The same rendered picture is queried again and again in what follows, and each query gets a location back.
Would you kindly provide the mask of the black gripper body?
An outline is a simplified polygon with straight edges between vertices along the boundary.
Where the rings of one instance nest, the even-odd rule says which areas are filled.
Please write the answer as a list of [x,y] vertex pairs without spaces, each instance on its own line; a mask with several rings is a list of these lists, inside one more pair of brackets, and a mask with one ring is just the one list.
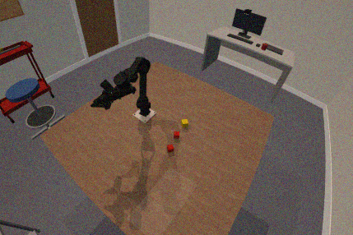
[[104,91],[104,95],[100,96],[100,100],[101,100],[105,110],[106,109],[110,109],[111,103],[113,103],[116,99],[121,99],[122,98],[122,93],[118,89],[118,87],[115,86],[114,89],[115,89],[114,92],[112,92],[111,94],[107,95],[106,91]]

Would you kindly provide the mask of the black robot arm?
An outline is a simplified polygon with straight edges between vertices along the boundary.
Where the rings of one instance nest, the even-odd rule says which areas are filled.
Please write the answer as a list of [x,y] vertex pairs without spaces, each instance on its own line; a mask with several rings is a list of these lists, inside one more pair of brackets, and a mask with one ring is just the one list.
[[[121,91],[122,96],[126,96],[129,94],[135,94],[136,88],[131,84],[131,82],[136,82],[138,78],[139,72],[139,97],[137,99],[137,108],[141,110],[139,114],[142,116],[147,116],[151,111],[151,102],[148,102],[148,98],[146,95],[146,74],[149,72],[151,67],[150,62],[141,57],[137,57],[135,62],[124,71],[120,71],[117,74],[113,81]],[[103,87],[106,91],[106,94],[109,95],[114,92],[113,86],[105,79],[100,84],[101,88]]]

